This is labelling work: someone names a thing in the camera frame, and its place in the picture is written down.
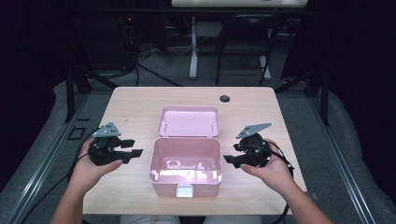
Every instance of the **human hand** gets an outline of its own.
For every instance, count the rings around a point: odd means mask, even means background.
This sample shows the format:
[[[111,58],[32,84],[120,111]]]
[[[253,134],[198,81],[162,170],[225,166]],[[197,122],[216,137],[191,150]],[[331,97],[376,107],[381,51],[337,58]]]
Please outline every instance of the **human hand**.
[[[269,147],[276,153],[279,150],[276,143],[271,139],[264,139]],[[241,169],[250,175],[260,178],[270,189],[282,194],[285,190],[297,186],[291,177],[288,166],[276,155],[271,155],[270,160],[264,167],[253,167],[241,164]]]
[[[73,189],[75,193],[80,193],[82,195],[92,189],[103,175],[116,170],[122,165],[122,160],[113,161],[102,166],[97,166],[93,163],[90,156],[86,155],[92,141],[93,139],[90,139],[82,145],[78,157],[85,156],[81,157],[76,163],[68,186]]]

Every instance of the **container lid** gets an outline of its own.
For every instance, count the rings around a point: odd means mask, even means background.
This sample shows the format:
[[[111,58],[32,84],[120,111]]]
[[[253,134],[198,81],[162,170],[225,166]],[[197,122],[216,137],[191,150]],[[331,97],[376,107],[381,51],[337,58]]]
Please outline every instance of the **container lid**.
[[[163,109],[158,134],[162,137],[216,137],[219,113],[215,107],[167,106]]]

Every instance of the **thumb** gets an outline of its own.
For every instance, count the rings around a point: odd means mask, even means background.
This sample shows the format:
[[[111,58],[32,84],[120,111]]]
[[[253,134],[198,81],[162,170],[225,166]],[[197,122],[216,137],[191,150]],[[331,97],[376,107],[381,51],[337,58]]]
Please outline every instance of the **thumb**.
[[[247,164],[241,164],[241,169],[250,175],[258,177],[257,168]]]
[[[108,174],[116,169],[118,169],[122,165],[122,160],[113,161],[109,164],[100,166],[101,172],[103,175]]]

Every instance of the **pink plastic box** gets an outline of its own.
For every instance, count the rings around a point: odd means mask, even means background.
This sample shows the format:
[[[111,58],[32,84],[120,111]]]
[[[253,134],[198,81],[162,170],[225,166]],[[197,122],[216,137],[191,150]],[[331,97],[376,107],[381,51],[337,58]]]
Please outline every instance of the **pink plastic box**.
[[[149,180],[158,195],[216,196],[221,181],[218,110],[168,106],[163,109]]]

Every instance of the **table top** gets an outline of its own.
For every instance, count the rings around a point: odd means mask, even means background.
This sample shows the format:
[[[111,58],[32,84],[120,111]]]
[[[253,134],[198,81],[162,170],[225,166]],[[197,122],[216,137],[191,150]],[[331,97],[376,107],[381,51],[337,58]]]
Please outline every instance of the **table top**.
[[[308,0],[172,0],[173,7],[305,7]]]
[[[230,97],[223,103],[221,95]],[[132,149],[143,148],[140,158],[131,159],[101,178],[84,199],[84,214],[112,215],[279,215],[285,202],[262,181],[222,161],[222,179],[216,197],[177,198],[158,196],[149,181],[150,161],[163,108],[169,105],[213,106],[219,112],[222,155],[240,155],[233,148],[235,136],[245,126],[271,122],[260,131],[277,142],[295,167],[294,179],[306,190],[288,130],[273,89],[263,87],[119,87],[108,103],[101,121],[113,121],[121,139],[134,139]]]

